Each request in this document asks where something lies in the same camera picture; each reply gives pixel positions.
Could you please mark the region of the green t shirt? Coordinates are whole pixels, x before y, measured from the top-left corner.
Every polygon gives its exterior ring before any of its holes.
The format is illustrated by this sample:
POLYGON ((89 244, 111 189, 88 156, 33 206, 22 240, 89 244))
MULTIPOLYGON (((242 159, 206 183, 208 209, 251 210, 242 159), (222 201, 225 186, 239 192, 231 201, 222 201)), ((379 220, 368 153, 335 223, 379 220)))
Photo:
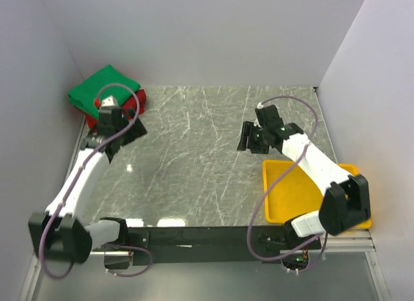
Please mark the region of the green t shirt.
POLYGON ((69 102, 98 120, 98 109, 94 105, 94 99, 100 89, 108 84, 123 84, 134 92, 140 89, 140 84, 137 81, 123 75, 112 65, 107 65, 83 83, 73 87, 68 93, 69 102))

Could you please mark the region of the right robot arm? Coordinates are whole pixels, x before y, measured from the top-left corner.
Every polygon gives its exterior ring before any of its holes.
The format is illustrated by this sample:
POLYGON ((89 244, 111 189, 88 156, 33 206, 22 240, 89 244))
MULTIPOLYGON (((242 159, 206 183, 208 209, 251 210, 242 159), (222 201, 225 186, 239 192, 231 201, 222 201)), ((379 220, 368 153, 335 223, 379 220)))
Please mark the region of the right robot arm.
POLYGON ((323 197, 319 210, 285 223, 287 246, 297 249, 307 236, 324 232, 336 236, 371 219, 369 185, 362 174, 353 175, 334 163, 294 123, 262 128, 243 122, 239 151, 267 154, 270 148, 296 162, 323 197))

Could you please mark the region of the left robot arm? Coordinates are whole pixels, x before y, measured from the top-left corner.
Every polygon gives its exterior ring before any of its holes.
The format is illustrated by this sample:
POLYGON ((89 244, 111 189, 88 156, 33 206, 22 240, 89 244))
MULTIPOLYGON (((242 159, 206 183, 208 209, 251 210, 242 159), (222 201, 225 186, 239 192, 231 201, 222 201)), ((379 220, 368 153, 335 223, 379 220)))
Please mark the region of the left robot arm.
POLYGON ((44 212, 33 213, 28 221, 32 244, 41 262, 81 264, 102 245, 120 251, 129 243, 124 219, 103 217, 85 226, 79 217, 120 148, 146 135, 147 130, 134 109, 102 107, 98 113, 98 123, 81 141, 75 165, 58 196, 44 212))

